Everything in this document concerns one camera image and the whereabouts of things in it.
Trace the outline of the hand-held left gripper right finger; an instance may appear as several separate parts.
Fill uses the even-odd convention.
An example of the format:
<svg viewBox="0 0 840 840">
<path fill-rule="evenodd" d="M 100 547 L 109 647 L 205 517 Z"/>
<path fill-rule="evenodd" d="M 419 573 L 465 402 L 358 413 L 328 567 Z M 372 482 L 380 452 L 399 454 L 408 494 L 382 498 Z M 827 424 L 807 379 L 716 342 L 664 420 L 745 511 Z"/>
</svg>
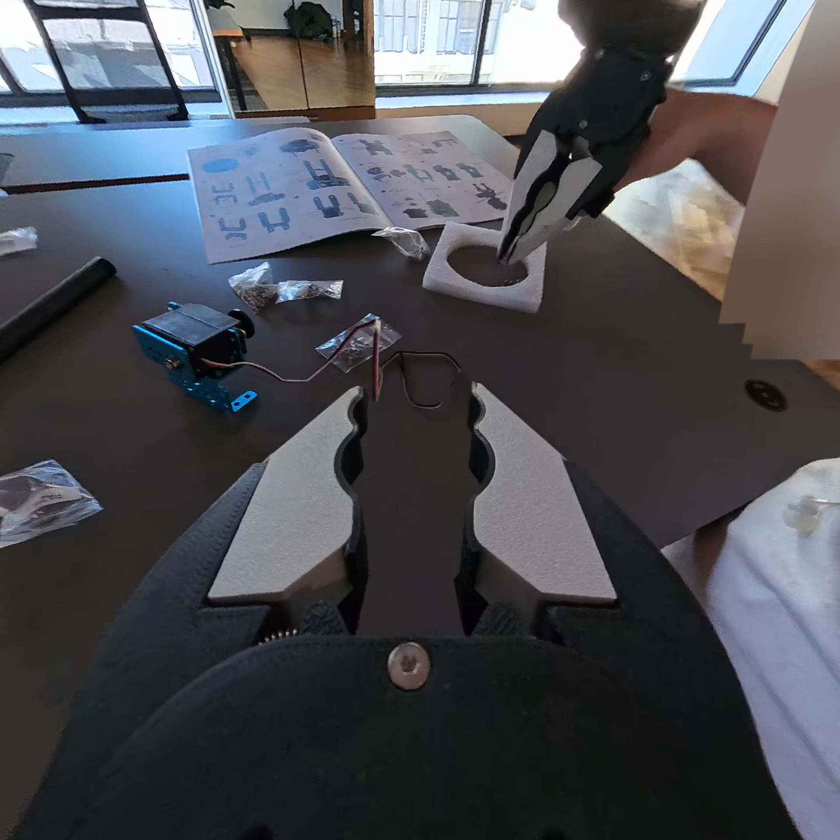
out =
<svg viewBox="0 0 840 840">
<path fill-rule="evenodd" d="M 455 592 L 466 635 L 497 605 L 535 634 L 554 606 L 613 608 L 618 596 L 565 458 L 485 385 L 470 386 L 469 470 Z"/>
</svg>

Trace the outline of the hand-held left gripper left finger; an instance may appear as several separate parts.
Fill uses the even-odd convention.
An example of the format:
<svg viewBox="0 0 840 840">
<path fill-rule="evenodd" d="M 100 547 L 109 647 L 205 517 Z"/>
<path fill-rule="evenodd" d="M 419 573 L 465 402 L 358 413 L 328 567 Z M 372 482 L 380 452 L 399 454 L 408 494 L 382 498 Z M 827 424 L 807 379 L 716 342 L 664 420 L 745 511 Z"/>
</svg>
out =
<svg viewBox="0 0 840 840">
<path fill-rule="evenodd" d="M 280 605 L 302 627 L 310 605 L 336 607 L 358 628 L 368 581 L 361 504 L 368 398 L 352 387 L 265 462 L 207 594 L 213 605 Z"/>
</svg>

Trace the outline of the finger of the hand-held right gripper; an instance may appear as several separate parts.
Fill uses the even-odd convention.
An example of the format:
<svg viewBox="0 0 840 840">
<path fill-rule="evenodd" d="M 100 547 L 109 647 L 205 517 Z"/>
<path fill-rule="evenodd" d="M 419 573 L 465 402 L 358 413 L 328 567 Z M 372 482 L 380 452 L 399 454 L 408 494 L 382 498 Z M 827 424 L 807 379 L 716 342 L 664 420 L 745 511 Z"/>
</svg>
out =
<svg viewBox="0 0 840 840">
<path fill-rule="evenodd" d="M 601 170 L 602 165 L 596 160 L 574 161 L 564 170 L 557 186 L 548 182 L 540 187 L 512 240 L 511 261 L 524 260 L 572 225 L 579 213 L 573 207 Z"/>
<path fill-rule="evenodd" d="M 497 247 L 498 260 L 524 259 L 561 228 L 563 215 L 551 206 L 566 165 L 562 144 L 554 133 L 541 130 L 530 150 L 521 152 Z"/>
</svg>

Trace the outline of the clear bag of metal rings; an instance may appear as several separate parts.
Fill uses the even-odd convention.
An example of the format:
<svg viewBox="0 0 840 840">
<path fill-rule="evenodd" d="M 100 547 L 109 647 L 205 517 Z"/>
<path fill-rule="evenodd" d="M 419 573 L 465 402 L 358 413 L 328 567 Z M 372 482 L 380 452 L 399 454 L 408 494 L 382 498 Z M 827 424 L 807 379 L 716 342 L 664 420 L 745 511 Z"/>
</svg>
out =
<svg viewBox="0 0 840 840">
<path fill-rule="evenodd" d="M 1 476 L 1 547 L 78 524 L 99 501 L 54 459 Z"/>
</svg>

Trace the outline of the person's right forearm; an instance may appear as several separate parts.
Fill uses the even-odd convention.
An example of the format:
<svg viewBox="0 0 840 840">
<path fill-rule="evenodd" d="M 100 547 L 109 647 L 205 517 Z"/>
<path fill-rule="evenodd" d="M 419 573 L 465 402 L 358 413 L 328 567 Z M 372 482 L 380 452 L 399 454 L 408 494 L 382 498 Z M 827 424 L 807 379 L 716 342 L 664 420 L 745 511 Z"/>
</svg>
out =
<svg viewBox="0 0 840 840">
<path fill-rule="evenodd" d="M 614 192 L 693 160 L 746 206 L 777 112 L 754 98 L 669 87 Z"/>
</svg>

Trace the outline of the dark grey desk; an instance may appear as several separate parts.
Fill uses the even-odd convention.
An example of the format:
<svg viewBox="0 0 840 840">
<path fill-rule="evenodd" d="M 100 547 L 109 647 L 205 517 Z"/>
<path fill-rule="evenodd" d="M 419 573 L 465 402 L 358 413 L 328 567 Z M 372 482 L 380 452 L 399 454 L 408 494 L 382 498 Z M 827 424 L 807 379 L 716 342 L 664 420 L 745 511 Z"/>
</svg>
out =
<svg viewBox="0 0 840 840">
<path fill-rule="evenodd" d="M 309 385 L 241 371 L 241 415 L 202 406 L 132 326 L 238 304 L 185 180 L 12 195 L 41 247 L 2 261 L 2 318 L 100 256 L 110 280 L 2 364 L 2 473 L 54 459 L 99 500 L 2 551 L 2 838 L 797 838 L 735 672 L 659 549 L 838 455 L 838 394 L 750 360 L 718 304 L 609 219 L 549 248 L 528 315 L 423 289 L 351 235 L 273 262 L 345 282 L 336 306 L 257 320 L 250 357 L 302 377 L 377 313 L 409 350 Z M 773 413 L 743 384 L 770 382 Z M 470 386 L 565 458 L 618 596 L 535 634 L 496 605 L 465 634 L 455 577 Z M 266 459 L 352 387 L 367 395 L 368 580 L 355 633 L 316 602 L 207 594 Z"/>
</svg>

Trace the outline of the round desk grommet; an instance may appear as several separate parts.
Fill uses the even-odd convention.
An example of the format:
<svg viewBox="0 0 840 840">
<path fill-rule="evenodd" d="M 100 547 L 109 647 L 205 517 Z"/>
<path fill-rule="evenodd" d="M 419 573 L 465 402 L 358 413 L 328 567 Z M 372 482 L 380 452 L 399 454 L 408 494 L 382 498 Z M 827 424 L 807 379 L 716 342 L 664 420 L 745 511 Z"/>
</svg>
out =
<svg viewBox="0 0 840 840">
<path fill-rule="evenodd" d="M 789 406 L 786 396 L 770 382 L 750 379 L 744 382 L 743 389 L 748 399 L 764 410 L 782 413 Z"/>
</svg>

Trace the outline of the small clear parts bag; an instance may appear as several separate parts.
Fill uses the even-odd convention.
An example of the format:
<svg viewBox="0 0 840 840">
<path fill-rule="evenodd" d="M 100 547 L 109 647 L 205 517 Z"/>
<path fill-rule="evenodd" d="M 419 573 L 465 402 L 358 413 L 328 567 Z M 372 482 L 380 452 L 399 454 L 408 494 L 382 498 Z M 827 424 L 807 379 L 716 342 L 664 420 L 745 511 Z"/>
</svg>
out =
<svg viewBox="0 0 840 840">
<path fill-rule="evenodd" d="M 411 261 L 422 263 L 431 256 L 426 239 L 414 229 L 391 226 L 374 231 L 372 236 L 387 241 Z"/>
</svg>

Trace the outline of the clear bag of small screws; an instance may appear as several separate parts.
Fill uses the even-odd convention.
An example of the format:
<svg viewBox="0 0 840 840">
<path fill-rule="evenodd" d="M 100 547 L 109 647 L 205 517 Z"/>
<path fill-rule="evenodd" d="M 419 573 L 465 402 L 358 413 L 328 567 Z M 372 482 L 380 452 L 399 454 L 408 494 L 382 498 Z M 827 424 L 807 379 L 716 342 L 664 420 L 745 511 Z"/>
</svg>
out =
<svg viewBox="0 0 840 840">
<path fill-rule="evenodd" d="M 350 328 L 340 332 L 316 348 L 325 359 L 331 360 L 342 373 L 373 359 L 375 339 L 380 351 L 391 348 L 402 335 L 389 323 L 373 313 L 367 314 Z"/>
</svg>

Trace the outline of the white instruction booklet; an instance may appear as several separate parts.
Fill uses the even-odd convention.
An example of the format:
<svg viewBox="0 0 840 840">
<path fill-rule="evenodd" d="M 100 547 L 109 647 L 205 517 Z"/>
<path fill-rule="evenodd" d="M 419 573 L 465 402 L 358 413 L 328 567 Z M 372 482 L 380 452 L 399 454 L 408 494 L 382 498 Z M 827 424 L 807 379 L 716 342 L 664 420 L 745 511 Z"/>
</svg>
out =
<svg viewBox="0 0 840 840">
<path fill-rule="evenodd" d="M 449 131 L 386 135 L 287 128 L 191 149 L 211 265 L 348 233 L 504 218 L 511 179 Z"/>
</svg>

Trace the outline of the white shirt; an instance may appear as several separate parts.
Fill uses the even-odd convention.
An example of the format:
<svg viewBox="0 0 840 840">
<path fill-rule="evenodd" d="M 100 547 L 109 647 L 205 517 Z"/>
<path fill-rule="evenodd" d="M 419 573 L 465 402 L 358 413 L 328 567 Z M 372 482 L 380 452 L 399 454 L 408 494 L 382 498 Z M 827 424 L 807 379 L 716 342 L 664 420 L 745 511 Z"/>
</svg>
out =
<svg viewBox="0 0 840 840">
<path fill-rule="evenodd" d="M 804 838 L 839 838 L 839 460 L 801 467 L 728 525 L 707 613 Z"/>
</svg>

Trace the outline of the dark backpack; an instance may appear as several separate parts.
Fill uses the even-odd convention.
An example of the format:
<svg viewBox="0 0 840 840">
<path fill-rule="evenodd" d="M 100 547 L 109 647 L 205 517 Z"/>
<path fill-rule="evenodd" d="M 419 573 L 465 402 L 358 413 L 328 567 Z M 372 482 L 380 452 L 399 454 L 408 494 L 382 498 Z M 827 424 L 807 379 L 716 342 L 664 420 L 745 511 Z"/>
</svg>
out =
<svg viewBox="0 0 840 840">
<path fill-rule="evenodd" d="M 333 17 L 320 3 L 290 2 L 284 18 L 293 38 L 326 44 L 333 39 Z"/>
</svg>

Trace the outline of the black screwdriver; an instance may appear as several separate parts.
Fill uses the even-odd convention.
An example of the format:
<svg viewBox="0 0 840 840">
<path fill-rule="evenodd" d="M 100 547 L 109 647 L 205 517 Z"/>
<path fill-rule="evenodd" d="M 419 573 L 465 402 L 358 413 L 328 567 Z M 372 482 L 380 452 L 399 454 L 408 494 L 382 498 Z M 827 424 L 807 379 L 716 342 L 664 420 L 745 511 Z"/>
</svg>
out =
<svg viewBox="0 0 840 840">
<path fill-rule="evenodd" d="M 1 362 L 31 344 L 49 326 L 116 276 L 117 268 L 111 261 L 102 257 L 92 259 L 2 322 Z"/>
</svg>

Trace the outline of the black framed chair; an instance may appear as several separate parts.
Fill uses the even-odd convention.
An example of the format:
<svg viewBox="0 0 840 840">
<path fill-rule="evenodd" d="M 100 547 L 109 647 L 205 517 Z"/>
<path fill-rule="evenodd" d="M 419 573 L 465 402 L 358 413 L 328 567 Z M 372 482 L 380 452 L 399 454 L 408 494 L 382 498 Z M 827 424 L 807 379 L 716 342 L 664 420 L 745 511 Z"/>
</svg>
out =
<svg viewBox="0 0 840 840">
<path fill-rule="evenodd" d="M 25 1 L 79 123 L 190 115 L 143 1 Z"/>
</svg>

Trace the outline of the glass window wall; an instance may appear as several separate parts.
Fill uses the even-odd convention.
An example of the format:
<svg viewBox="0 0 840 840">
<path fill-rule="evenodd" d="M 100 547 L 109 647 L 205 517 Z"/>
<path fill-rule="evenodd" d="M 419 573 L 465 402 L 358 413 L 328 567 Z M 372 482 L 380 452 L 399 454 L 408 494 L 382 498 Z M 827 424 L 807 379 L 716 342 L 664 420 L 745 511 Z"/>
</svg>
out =
<svg viewBox="0 0 840 840">
<path fill-rule="evenodd" d="M 559 2 L 314 2 L 326 43 L 291 36 L 290 2 L 145 2 L 193 112 L 309 111 L 375 97 L 550 89 L 582 45 Z M 25 2 L 2 2 L 2 108 L 67 108 Z"/>
</svg>

